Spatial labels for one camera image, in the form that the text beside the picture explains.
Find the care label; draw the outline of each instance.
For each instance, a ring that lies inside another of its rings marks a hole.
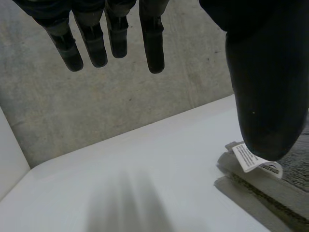
[[[281,179],[283,169],[277,162],[268,161],[254,155],[245,144],[240,144],[232,148],[243,171],[248,173],[255,168],[260,168],[265,172]]]

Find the white panel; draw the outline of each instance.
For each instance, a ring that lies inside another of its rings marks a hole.
[[[0,202],[0,231],[266,232],[213,185],[232,141],[233,96],[49,160]]]
[[[0,200],[30,170],[0,108]]]

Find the glove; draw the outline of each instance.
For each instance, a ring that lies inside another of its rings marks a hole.
[[[279,160],[298,139],[308,113],[309,1],[200,4],[227,31],[226,58],[247,147]]]
[[[127,54],[126,15],[136,0],[13,0],[28,15],[44,27],[64,63],[73,72],[83,68],[83,61],[69,27],[73,11],[92,64],[99,68],[107,64],[100,19],[105,8],[112,54],[123,58]],[[169,0],[141,0],[140,21],[149,70],[164,69],[161,15]]]

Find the floor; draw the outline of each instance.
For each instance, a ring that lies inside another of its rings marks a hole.
[[[49,159],[232,94],[225,33],[198,0],[170,0],[165,14],[166,67],[148,71],[138,4],[128,15],[128,55],[70,72],[47,33],[11,0],[0,3],[0,106],[33,168]],[[107,35],[106,20],[101,26]]]

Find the gray mat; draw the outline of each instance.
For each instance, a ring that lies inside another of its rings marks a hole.
[[[283,167],[282,179],[261,169],[245,173],[232,151],[232,147],[241,143],[226,146],[228,152],[219,158],[218,167],[227,177],[216,181],[215,186],[271,231],[309,231],[309,117],[291,151],[278,161]]]

